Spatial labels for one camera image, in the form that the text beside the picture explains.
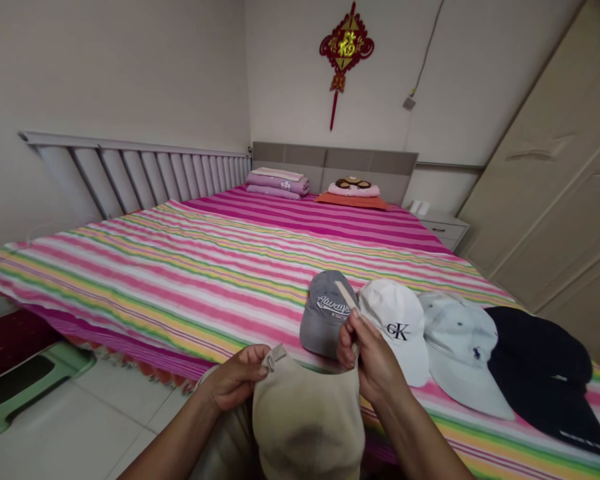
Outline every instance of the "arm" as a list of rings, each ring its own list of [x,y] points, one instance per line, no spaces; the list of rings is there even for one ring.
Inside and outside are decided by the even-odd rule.
[[[267,376],[260,364],[269,350],[251,345],[212,372],[119,480],[188,479],[221,412],[246,401]]]
[[[354,310],[340,328],[338,360],[353,368],[360,344],[360,393],[373,406],[402,471],[411,480],[473,479],[471,472],[413,396],[382,334]]]

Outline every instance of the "bed frame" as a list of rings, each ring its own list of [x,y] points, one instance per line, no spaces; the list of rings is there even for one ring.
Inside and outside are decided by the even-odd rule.
[[[400,205],[418,158],[407,152],[254,142],[252,166],[247,153],[36,131],[22,131],[20,137],[40,154],[82,223],[229,190],[258,167],[302,173],[311,181],[311,193],[354,175],[378,184],[384,200]]]
[[[245,182],[246,153],[169,147],[33,131],[36,148],[80,221],[100,221],[140,209],[206,197]]]

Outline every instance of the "headboard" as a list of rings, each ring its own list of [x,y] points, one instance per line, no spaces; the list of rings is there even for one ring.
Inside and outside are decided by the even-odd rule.
[[[382,198],[400,205],[407,192],[417,153],[344,149],[253,142],[253,168],[270,167],[302,173],[311,193],[322,193],[339,178],[353,175],[380,187]]]

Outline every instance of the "hand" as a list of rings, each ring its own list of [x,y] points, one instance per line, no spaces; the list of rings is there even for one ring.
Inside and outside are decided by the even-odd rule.
[[[382,333],[354,309],[340,327],[337,348],[338,361],[349,369],[353,368],[355,362],[351,346],[356,339],[362,360],[358,365],[360,393],[364,398],[376,407],[395,396],[396,391],[404,387],[406,392],[410,392],[398,360],[395,359]]]
[[[266,345],[243,348],[216,368],[197,391],[205,395],[218,412],[237,407],[253,395],[256,382],[269,373],[261,363],[270,350]]]

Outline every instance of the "white cup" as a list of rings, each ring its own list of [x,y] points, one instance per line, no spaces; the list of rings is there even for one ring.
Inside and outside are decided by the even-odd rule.
[[[431,204],[429,202],[420,202],[420,206],[418,207],[418,215],[426,215],[430,206]]]
[[[418,208],[420,208],[420,205],[422,205],[422,202],[421,202],[420,200],[413,200],[413,201],[411,202],[411,206],[410,206],[410,208],[409,208],[409,211],[410,211],[412,214],[414,214],[414,215],[415,215],[415,214],[416,214],[416,212],[418,212]]]

